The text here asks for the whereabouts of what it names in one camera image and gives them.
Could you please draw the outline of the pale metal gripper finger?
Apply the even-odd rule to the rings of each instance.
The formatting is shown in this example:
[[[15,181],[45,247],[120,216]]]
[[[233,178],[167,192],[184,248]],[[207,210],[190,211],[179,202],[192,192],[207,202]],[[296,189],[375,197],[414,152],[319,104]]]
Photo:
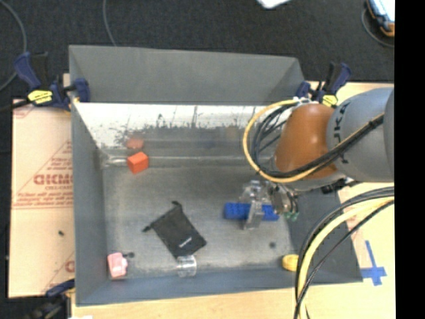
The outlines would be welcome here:
[[[253,230],[257,229],[264,217],[264,212],[262,210],[262,204],[259,201],[251,201],[250,209],[248,212],[247,220],[244,222],[244,230]]]
[[[242,185],[242,192],[238,200],[242,203],[251,203],[259,201],[261,204],[269,204],[270,197],[268,194],[269,183],[262,180],[251,180]]]

